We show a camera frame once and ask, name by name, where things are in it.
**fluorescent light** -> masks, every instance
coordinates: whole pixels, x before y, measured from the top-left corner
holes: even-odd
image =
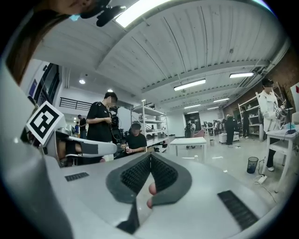
[[[136,18],[140,17],[142,14],[153,9],[154,7],[159,6],[170,0],[139,0],[132,6],[130,6],[122,15],[120,15],[116,21],[125,28]]]
[[[198,111],[188,112],[187,114],[193,114],[193,113],[198,113]]]
[[[246,73],[236,73],[236,74],[230,74],[229,78],[238,78],[238,77],[251,77],[253,76],[253,72],[246,72]]]
[[[217,107],[213,107],[213,108],[208,108],[208,110],[217,109],[217,108],[219,108],[219,107],[217,106]]]
[[[184,109],[193,108],[193,107],[198,107],[198,106],[200,106],[200,104],[199,104],[199,105],[187,106],[187,107],[184,107]]]
[[[176,86],[174,87],[173,89],[175,91],[179,91],[179,90],[182,90],[182,89],[185,89],[185,88],[189,88],[189,87],[192,87],[192,86],[196,86],[196,85],[199,85],[199,84],[204,84],[206,82],[206,80],[198,80],[198,81],[194,81],[194,82],[191,82],[191,83],[187,83],[187,84],[183,84],[183,85],[180,85],[180,86]]]
[[[214,100],[213,102],[219,102],[219,101],[224,101],[224,100],[229,100],[229,98],[225,98],[225,99],[218,99],[218,100]]]

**finger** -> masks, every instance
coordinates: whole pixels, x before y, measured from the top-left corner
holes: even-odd
[[[151,184],[149,185],[149,192],[150,192],[152,195],[157,194],[157,189],[156,189],[156,184],[155,184],[155,183],[151,183]]]
[[[151,198],[146,202],[146,204],[149,208],[152,208],[153,202],[152,202]]]

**black vent grille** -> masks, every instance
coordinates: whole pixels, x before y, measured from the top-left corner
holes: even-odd
[[[242,230],[258,221],[256,215],[232,192],[225,191],[217,194],[226,208],[235,218]]]
[[[74,181],[74,180],[77,180],[77,179],[80,179],[83,177],[87,177],[87,176],[89,176],[89,174],[86,172],[83,172],[83,173],[68,175],[68,176],[65,176],[65,178],[69,182],[69,181]]]

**ceiling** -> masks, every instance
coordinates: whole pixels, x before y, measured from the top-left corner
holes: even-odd
[[[113,1],[127,7],[134,2]],[[195,103],[206,109],[232,102],[261,77],[230,79],[229,75],[261,72],[287,39],[266,8],[232,0],[173,0],[127,28],[115,21],[99,28],[95,22],[94,18],[64,21],[45,37],[35,58],[73,72],[65,87],[80,87],[78,80],[91,74],[88,90],[114,87],[165,111]],[[173,89],[197,79],[206,83],[184,91]],[[213,103],[221,98],[230,100]]]

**floor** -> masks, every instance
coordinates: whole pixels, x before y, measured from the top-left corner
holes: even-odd
[[[175,139],[175,137],[171,136],[169,139],[171,142]],[[232,175],[237,180],[242,182],[245,186],[251,188],[254,192],[256,192],[271,208],[274,207],[277,203],[282,202],[288,198],[288,195],[290,194],[290,192],[292,192],[294,183],[298,180],[299,155],[295,155],[295,153],[293,152],[291,165],[288,168],[285,181],[283,182],[279,192],[275,193],[275,186],[277,185],[283,171],[282,154],[275,153],[275,171],[269,172],[268,170],[266,170],[265,174],[268,176],[268,178],[263,183],[264,188],[261,185],[254,184],[255,178],[259,175],[258,166],[254,174],[249,174],[246,172],[249,157],[257,157],[259,161],[264,159],[266,151],[266,141],[260,142],[257,137],[252,137],[247,140],[240,139],[239,141],[235,141],[229,148],[227,145],[219,143],[218,136],[208,136],[206,139],[214,139],[215,144],[214,146],[210,146],[208,144],[205,164],[220,168],[225,173]],[[175,146],[169,146],[169,148],[164,153],[175,155]],[[195,155],[198,155],[198,161],[202,162],[202,148],[200,146],[197,146],[194,149],[191,147],[189,149],[186,149],[186,147],[183,146],[178,147],[178,156],[180,157],[194,157]],[[263,162],[260,163],[260,172],[262,172],[262,168]],[[146,201],[151,197],[148,191],[148,186],[152,182],[154,182],[154,179],[150,175],[143,189],[137,196],[137,206],[141,224],[146,220],[151,212],[151,209],[146,206]]]

